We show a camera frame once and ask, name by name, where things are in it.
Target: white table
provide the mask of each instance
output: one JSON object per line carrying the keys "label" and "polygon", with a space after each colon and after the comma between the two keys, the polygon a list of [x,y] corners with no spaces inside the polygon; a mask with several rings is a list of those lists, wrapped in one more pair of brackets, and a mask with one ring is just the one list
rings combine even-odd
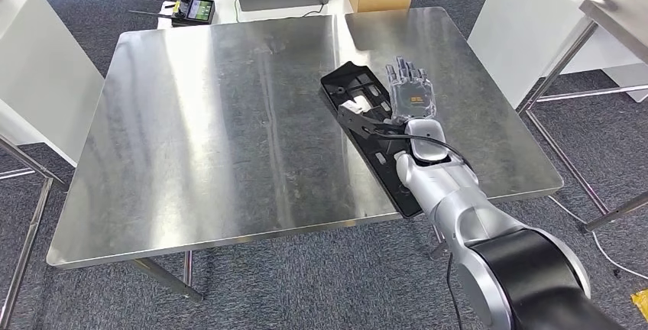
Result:
{"label": "white table", "polygon": [[[241,11],[241,7],[236,5],[235,0],[213,0],[216,4],[216,14],[213,19],[213,24],[236,23],[236,15],[238,12],[239,22],[262,21],[265,19],[277,19],[287,17],[301,17],[310,11],[318,11],[320,5],[311,5],[307,7],[294,7],[294,8],[281,8],[271,9],[267,11]],[[165,5],[172,5],[172,2],[165,2],[160,13],[170,14],[172,9],[164,9]],[[320,13],[312,13],[310,15],[344,15],[353,13],[353,8],[348,0],[329,0],[327,5],[324,5]],[[170,28],[171,20],[160,18],[157,22],[157,28]]]}
{"label": "white table", "polygon": [[103,77],[47,0],[0,0],[0,79],[0,134],[76,166]]}
{"label": "white table", "polygon": [[[468,44],[513,107],[587,24],[583,0],[486,0]],[[648,66],[600,27],[562,73],[603,69],[619,86],[648,83]],[[648,91],[629,92],[640,102]]]}

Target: silver robot arm segment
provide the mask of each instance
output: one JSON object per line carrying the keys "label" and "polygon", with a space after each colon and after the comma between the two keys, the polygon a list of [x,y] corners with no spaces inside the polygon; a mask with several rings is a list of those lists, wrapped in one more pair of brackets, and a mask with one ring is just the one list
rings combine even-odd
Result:
{"label": "silver robot arm segment", "polygon": [[[410,120],[406,133],[445,142],[432,119]],[[400,181],[445,237],[488,328],[621,328],[589,302],[585,268],[563,242],[492,205],[459,156],[425,141],[411,147],[395,156]]]}

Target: yellow label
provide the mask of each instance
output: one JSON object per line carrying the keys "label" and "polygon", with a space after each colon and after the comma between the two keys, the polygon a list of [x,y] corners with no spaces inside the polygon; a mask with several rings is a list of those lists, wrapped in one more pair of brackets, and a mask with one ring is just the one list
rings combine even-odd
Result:
{"label": "yellow label", "polygon": [[630,298],[632,298],[632,303],[639,307],[641,314],[648,321],[648,290],[631,294]]}

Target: white cabinet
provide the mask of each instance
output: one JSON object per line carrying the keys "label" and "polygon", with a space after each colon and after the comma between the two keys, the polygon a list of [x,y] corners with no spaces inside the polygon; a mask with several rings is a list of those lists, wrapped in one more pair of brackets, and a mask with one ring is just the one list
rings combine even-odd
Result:
{"label": "white cabinet", "polygon": [[0,133],[81,156],[103,78],[47,0],[0,0]]}

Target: black tray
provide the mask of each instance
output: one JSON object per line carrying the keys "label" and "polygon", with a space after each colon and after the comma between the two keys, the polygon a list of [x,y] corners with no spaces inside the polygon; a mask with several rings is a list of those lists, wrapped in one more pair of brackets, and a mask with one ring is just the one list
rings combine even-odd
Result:
{"label": "black tray", "polygon": [[[338,107],[342,103],[364,95],[372,106],[370,111],[363,114],[364,116],[378,121],[391,119],[389,93],[368,67],[347,62],[325,75],[321,82],[324,96],[336,118]],[[410,149],[409,142],[386,141],[375,137],[364,139],[348,128],[342,127],[342,129],[355,145],[355,149],[360,152],[396,210],[404,218],[412,218],[420,214],[422,211],[419,203],[398,178],[394,159],[396,153]]]}

